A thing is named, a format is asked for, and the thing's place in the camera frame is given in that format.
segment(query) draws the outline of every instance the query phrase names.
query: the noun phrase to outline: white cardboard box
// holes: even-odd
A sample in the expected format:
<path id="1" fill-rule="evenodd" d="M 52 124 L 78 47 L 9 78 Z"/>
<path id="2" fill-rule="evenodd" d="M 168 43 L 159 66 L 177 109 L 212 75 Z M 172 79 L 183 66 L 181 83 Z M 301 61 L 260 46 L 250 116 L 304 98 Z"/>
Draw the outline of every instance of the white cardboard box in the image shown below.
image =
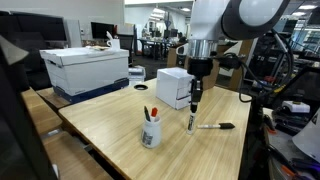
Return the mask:
<path id="1" fill-rule="evenodd" d="M 128 78 L 127 50 L 40 50 L 51 84 L 75 96 Z"/>
<path id="2" fill-rule="evenodd" d="M 157 98 L 175 109 L 189 106 L 192 79 L 193 76 L 182 68 L 159 69 L 157 73 Z"/>

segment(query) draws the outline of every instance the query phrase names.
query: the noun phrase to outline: office ceiling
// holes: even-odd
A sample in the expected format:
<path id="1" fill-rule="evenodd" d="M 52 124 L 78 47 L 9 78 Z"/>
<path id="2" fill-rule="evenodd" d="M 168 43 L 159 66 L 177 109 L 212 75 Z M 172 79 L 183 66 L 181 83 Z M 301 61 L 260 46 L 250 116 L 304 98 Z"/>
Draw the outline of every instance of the office ceiling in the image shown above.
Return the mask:
<path id="1" fill-rule="evenodd" d="M 193 1 L 184 1 L 184 2 L 169 2 L 169 3 L 153 3 L 153 4 L 137 4 L 137 5 L 126 5 L 126 6 L 154 6 L 158 7 L 163 10 L 171 10 L 177 13 L 180 13 L 186 17 L 191 16 L 190 12 L 181 11 L 181 8 L 189 8 L 192 10 L 192 4 Z M 286 11 L 284 12 L 284 15 L 291 15 L 294 12 L 304 12 L 305 15 L 301 16 L 301 18 L 307 18 L 312 10 L 301 10 L 298 9 L 301 5 L 316 5 L 320 6 L 320 0 L 291 0 L 290 4 L 288 5 Z"/>

